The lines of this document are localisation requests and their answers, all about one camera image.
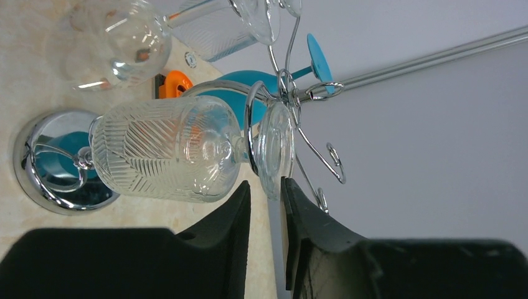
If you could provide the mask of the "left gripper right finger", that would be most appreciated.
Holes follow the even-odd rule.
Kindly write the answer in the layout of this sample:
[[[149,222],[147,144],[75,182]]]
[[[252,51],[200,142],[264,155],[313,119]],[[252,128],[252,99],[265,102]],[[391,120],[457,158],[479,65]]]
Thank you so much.
[[[498,239],[368,239],[281,181],[292,298],[526,298],[527,257]]]

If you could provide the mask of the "small metal washer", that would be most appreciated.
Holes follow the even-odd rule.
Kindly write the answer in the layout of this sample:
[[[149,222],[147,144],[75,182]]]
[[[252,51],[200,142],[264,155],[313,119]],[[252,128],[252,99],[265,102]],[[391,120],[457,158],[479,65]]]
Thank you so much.
[[[196,59],[196,57],[195,57],[195,55],[194,55],[193,53],[191,53],[191,52],[186,52],[186,53],[184,54],[184,59],[185,59],[185,61],[186,61],[186,64],[187,64],[190,68],[194,69],[194,68],[197,67],[197,59]]]

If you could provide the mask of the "clear ribbed wine glass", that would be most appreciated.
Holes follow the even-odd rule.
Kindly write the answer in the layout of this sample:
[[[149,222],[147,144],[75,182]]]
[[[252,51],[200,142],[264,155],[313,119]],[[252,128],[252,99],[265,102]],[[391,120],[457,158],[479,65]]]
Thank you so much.
[[[166,16],[176,37],[202,60],[215,62],[256,43],[273,45],[280,33],[278,1],[186,1]]]
[[[65,16],[69,41],[59,69],[78,91],[141,84],[168,61],[167,22],[148,1],[80,1]]]
[[[117,105],[96,122],[90,147],[98,177],[121,195],[216,202],[253,158],[264,193],[277,200],[292,172],[293,137],[288,109],[275,103],[249,151],[229,105],[196,96]]]

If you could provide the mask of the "orange toy block piece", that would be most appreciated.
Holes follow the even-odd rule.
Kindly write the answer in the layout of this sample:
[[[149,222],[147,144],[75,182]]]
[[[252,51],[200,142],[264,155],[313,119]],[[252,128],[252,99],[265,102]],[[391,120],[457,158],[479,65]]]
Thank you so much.
[[[167,75],[159,74],[156,77],[156,98],[176,98],[180,97],[194,84],[190,78],[181,71],[172,70]]]

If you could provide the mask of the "chrome wine glass rack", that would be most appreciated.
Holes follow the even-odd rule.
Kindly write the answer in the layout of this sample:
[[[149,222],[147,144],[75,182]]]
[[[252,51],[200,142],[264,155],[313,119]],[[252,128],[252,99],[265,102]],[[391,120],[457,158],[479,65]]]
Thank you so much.
[[[169,15],[147,1],[81,1],[54,31],[49,58],[77,91],[130,87],[161,73],[172,30],[217,60],[248,35],[271,47],[280,10],[301,17],[301,1],[189,1]],[[94,211],[120,195],[216,202],[234,187],[242,164],[267,198],[301,160],[301,104],[327,100],[333,80],[317,40],[307,36],[308,68],[290,72],[270,57],[275,84],[239,72],[189,88],[181,96],[122,103],[103,115],[66,109],[36,118],[19,133],[14,172],[22,190],[58,214]]]

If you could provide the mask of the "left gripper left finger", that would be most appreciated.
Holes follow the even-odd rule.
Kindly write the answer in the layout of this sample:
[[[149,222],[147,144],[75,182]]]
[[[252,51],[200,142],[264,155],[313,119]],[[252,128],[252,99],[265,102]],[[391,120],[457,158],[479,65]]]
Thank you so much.
[[[180,233],[34,229],[1,261],[2,298],[243,298],[251,190]]]

